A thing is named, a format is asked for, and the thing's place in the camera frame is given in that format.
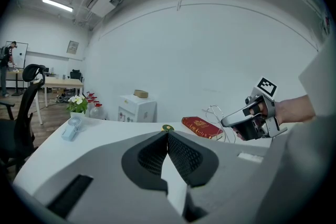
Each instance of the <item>chair armrest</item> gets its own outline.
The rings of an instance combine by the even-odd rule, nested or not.
[[[13,106],[15,106],[15,104],[9,104],[9,103],[6,103],[6,102],[2,102],[2,101],[0,101],[0,104],[2,104],[2,105],[5,105],[5,106],[11,106],[11,107],[13,107]]]
[[[0,104],[5,105],[7,107],[7,112],[8,112],[9,118],[13,121],[14,117],[13,117],[13,114],[12,114],[12,110],[10,108],[15,106],[15,104],[8,104],[8,103],[2,102],[2,101],[0,101]]]

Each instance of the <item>human hand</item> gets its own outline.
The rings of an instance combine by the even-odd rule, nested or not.
[[[267,116],[268,115],[268,110],[267,110],[267,106],[266,106],[265,102],[258,103],[258,106],[259,106],[259,109],[260,109],[262,115]],[[275,114],[276,114],[278,124],[280,125],[281,123],[283,123],[283,121],[282,121],[282,116],[281,116],[281,113],[280,113],[281,110],[279,109],[279,106],[280,106],[280,103],[275,102]],[[251,113],[251,115],[254,115],[253,109],[250,109],[250,113]],[[237,133],[237,136],[241,140],[243,140],[243,141],[245,140],[236,128],[233,127],[233,131]]]

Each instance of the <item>white cabinet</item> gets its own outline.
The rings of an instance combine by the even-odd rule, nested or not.
[[[156,101],[135,95],[119,96],[118,121],[153,122]]]

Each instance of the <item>red book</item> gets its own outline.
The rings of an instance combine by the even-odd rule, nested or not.
[[[195,134],[208,139],[220,139],[223,130],[212,125],[211,123],[202,120],[199,117],[184,117],[182,123],[192,130]]]

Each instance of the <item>white sleeve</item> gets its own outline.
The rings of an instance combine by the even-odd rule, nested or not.
[[[318,116],[336,114],[336,38],[333,33],[299,76]]]

